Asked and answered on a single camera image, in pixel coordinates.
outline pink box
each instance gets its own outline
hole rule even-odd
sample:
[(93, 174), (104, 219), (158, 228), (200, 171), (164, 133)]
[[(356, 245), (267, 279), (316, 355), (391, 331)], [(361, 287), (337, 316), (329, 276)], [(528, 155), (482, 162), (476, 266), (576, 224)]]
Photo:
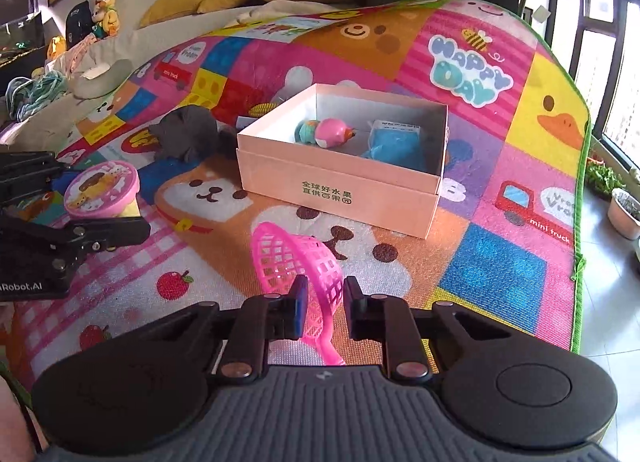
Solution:
[[(300, 122), (342, 119), (355, 137), (326, 150), (296, 142)], [(362, 158), (377, 119), (420, 126), (427, 173)], [(312, 85), (238, 134), (242, 188), (426, 238), (440, 198), (447, 107), (356, 87)]]

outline yellow square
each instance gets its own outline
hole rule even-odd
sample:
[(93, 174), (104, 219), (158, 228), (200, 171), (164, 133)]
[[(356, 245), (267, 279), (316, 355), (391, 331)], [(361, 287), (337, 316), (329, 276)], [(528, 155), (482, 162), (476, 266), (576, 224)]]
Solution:
[[(431, 309), (431, 305), (433, 305), (433, 303), (435, 301), (452, 301), (453, 303), (457, 303), (458, 305), (463, 306), (465, 308), (468, 308), (469, 310), (472, 310), (474, 312), (478, 312), (478, 314), (486, 316), (487, 318), (493, 319), (493, 320), (497, 321), (498, 323), (502, 323), (503, 325), (507, 325), (507, 326), (509, 326), (511, 328), (515, 328), (516, 330), (520, 330), (520, 332), (524, 332), (524, 330), (522, 330), (522, 329), (520, 329), (518, 327), (514, 327), (511, 323), (508, 323), (507, 321), (503, 320), (502, 318), (499, 318), (496, 315), (485, 311), (484, 309), (478, 307), (477, 305), (474, 305), (473, 303), (469, 303), (466, 299), (459, 298), (458, 296), (450, 293), (447, 290), (444, 290), (443, 288), (440, 288), (440, 287), (434, 288), (431, 291), (431, 295), (429, 296), (429, 299), (424, 303), (423, 308), (426, 309), (426, 310), (430, 310)], [(428, 341), (427, 340), (423, 340), (422, 344), (424, 345), (425, 352), (427, 352), (427, 357), (429, 359), (429, 364), (431, 365), (431, 369), (434, 372), (437, 372), (438, 371), (438, 367), (436, 366), (436, 362), (433, 359), (433, 355), (431, 353), (431, 350), (429, 350)]]
[(187, 105), (198, 105), (198, 106), (204, 106), (207, 109), (212, 109), (214, 106), (216, 106), (216, 103), (213, 102), (211, 99), (203, 97), (203, 96), (199, 96), (197, 94), (191, 93), (188, 96), (186, 96), (179, 105), (176, 106), (176, 108), (182, 108), (183, 106), (187, 106)]
[(226, 77), (201, 68), (196, 74), (196, 79), (193, 82), (193, 87), (191, 87), (191, 93), (208, 99), (212, 103), (212, 105), (208, 106), (207, 108), (213, 108), (218, 104), (218, 101), (222, 96), (222, 90), (225, 89), (225, 84)]
[(84, 136), (86, 142), (93, 146), (96, 142), (117, 130), (124, 124), (124, 121), (116, 116), (109, 116), (104, 119), (98, 126), (92, 129)]
[(267, 22), (268, 20), (260, 20), (260, 22), (247, 23), (246, 25), (233, 25), (225, 28), (217, 28), (216, 30), (207, 32), (205, 36), (232, 36), (236, 32), (240, 32), (241, 30), (252, 28), (258, 25), (264, 25)]
[(536, 54), (506, 142), (575, 177), (588, 120), (571, 80)]

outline plush bear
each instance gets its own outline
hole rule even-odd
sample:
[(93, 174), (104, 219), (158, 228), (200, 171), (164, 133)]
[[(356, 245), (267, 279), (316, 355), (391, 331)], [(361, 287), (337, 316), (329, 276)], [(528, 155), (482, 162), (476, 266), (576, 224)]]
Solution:
[(116, 0), (99, 0), (97, 4), (104, 11), (102, 28), (108, 36), (116, 36), (120, 30), (120, 19), (115, 8)]

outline red truck print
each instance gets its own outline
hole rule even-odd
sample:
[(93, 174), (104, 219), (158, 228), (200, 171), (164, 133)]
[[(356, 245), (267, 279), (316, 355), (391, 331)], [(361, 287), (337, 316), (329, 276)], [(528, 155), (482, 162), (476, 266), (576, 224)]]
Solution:
[(495, 206), (504, 211), (504, 217), (516, 226), (529, 224), (543, 233), (552, 236), (567, 247), (572, 247), (574, 236), (551, 220), (537, 214), (533, 209), (535, 193), (529, 188), (512, 180), (506, 180), (500, 186)]
[(169, 61), (175, 56), (175, 52), (167, 53), (160, 63), (156, 65), (154, 70), (154, 79), (160, 79), (164, 77), (175, 82), (175, 87), (178, 90), (184, 90), (191, 80), (191, 72), (170, 64)]

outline white flower pot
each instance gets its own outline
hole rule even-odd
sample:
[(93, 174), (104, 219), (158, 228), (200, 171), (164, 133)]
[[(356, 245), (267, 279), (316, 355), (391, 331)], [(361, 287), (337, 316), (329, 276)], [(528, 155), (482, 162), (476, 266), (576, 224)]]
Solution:
[(640, 237), (640, 222), (625, 210), (623, 204), (631, 204), (640, 210), (640, 202), (623, 189), (615, 188), (607, 216), (617, 232), (629, 240), (637, 240)]

